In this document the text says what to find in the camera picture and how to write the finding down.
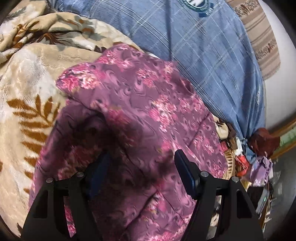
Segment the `red shiny bag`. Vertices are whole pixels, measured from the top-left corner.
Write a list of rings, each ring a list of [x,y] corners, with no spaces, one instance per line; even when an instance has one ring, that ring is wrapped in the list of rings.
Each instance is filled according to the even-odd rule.
[[[248,172],[250,163],[248,162],[247,158],[241,154],[235,157],[236,162],[236,176],[243,177]]]

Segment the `beige leaf pattern blanket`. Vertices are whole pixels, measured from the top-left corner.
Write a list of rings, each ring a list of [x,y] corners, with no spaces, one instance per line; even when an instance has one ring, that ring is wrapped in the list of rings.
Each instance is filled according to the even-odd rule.
[[[36,161],[66,97],[67,68],[134,42],[111,25],[47,1],[1,1],[1,224],[19,236]]]

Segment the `striped beige pillow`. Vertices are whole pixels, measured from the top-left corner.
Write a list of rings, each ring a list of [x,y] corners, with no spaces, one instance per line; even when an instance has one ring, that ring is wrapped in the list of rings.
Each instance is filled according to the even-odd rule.
[[[278,44],[263,8],[258,0],[230,0],[227,3],[237,13],[247,31],[263,80],[272,77],[280,67]]]

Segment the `lilac floral garment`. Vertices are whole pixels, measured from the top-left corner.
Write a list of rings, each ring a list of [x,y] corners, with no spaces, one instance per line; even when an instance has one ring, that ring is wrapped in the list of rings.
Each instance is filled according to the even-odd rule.
[[[245,175],[254,187],[264,187],[273,178],[273,163],[267,157],[257,157]]]

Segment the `blue plaid quilt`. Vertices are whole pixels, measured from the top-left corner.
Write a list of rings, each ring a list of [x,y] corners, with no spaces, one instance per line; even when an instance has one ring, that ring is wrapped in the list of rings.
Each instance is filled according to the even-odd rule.
[[[208,109],[235,129],[248,159],[247,141],[265,126],[262,74],[247,31],[226,1],[51,1],[108,23],[142,50],[174,61]]]

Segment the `purple floral shirt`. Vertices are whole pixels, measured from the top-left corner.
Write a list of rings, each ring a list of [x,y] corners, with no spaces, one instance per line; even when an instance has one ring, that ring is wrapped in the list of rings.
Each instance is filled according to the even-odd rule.
[[[180,240],[195,202],[174,164],[181,149],[201,170],[222,178],[227,164],[213,116],[174,63],[115,45],[56,82],[65,107],[40,152],[33,202],[48,177],[84,170],[111,155],[90,205],[104,240]]]

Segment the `dark red cloth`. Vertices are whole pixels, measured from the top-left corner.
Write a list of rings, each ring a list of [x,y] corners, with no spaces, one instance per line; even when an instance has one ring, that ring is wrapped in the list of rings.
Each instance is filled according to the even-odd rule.
[[[280,146],[280,137],[273,137],[265,128],[259,128],[248,139],[248,146],[258,156],[270,158]]]

